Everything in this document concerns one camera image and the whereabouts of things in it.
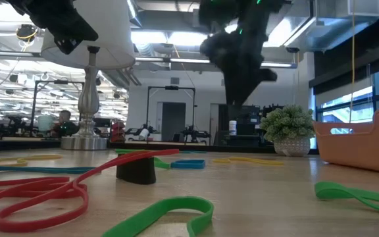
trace yellow rubber band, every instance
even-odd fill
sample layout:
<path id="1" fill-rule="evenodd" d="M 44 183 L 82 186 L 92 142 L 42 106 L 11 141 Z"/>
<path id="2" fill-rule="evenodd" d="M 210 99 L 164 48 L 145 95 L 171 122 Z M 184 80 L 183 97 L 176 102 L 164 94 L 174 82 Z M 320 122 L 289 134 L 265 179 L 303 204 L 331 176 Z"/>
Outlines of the yellow rubber band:
<path id="1" fill-rule="evenodd" d="M 60 158 L 63 158 L 63 157 L 61 155 L 32 155 L 29 157 L 7 157 L 7 158 L 0 158 L 0 166 L 25 167 L 28 164 L 27 161 L 46 161 L 46 160 L 53 160 L 53 159 L 60 159 Z M 16 163 L 2 165 L 1 162 L 3 161 L 16 161 Z"/>
<path id="2" fill-rule="evenodd" d="M 246 158 L 246 157 L 229 157 L 229 158 L 223 158 L 223 159 L 213 159 L 213 162 L 215 163 L 231 163 L 232 161 L 247 161 L 251 163 L 257 163 L 262 165 L 284 165 L 281 161 L 267 161 L 263 159 L 252 159 L 252 158 Z"/>

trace doorway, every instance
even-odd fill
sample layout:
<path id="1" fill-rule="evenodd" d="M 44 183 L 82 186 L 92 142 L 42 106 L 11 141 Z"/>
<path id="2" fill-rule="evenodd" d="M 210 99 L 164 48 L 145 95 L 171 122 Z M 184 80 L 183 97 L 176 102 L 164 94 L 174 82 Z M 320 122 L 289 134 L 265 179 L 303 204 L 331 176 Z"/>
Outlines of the doorway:
<path id="1" fill-rule="evenodd" d="M 172 141 L 175 134 L 179 134 L 185 129 L 185 115 L 185 103 L 163 102 L 162 141 Z M 179 141 L 184 141 L 183 135 L 180 136 Z"/>

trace orange bin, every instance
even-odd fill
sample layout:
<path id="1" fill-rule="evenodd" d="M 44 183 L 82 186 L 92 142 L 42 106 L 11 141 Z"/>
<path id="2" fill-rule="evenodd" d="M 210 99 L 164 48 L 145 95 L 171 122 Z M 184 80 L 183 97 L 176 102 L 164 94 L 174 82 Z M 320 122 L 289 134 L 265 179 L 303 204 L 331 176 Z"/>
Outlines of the orange bin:
<path id="1" fill-rule="evenodd" d="M 333 128 L 349 128 L 352 132 L 333 135 Z M 379 171 L 379 110 L 374 113 L 373 123 L 315 122 L 314 129 L 322 160 Z"/>

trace white planter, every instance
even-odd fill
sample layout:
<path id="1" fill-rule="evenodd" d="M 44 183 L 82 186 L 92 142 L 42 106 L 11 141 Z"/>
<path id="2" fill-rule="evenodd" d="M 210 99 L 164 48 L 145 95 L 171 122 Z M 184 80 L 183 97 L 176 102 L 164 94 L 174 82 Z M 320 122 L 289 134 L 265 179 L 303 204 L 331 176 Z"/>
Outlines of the white planter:
<path id="1" fill-rule="evenodd" d="M 311 143 L 309 138 L 285 139 L 274 143 L 274 150 L 279 155 L 302 157 L 309 153 Z"/>

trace man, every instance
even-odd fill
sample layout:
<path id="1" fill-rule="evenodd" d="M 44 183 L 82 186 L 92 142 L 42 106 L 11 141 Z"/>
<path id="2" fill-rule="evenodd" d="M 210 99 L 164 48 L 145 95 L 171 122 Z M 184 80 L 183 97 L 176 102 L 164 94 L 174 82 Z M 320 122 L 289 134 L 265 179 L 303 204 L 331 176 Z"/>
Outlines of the man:
<path id="1" fill-rule="evenodd" d="M 70 122 L 71 112 L 63 110 L 59 112 L 59 124 L 64 124 L 64 122 Z"/>
<path id="2" fill-rule="evenodd" d="M 70 121 L 71 112 L 63 110 L 59 112 L 59 123 L 54 124 L 51 135 L 55 138 L 61 138 L 63 136 L 71 136 L 78 132 L 78 126 Z"/>

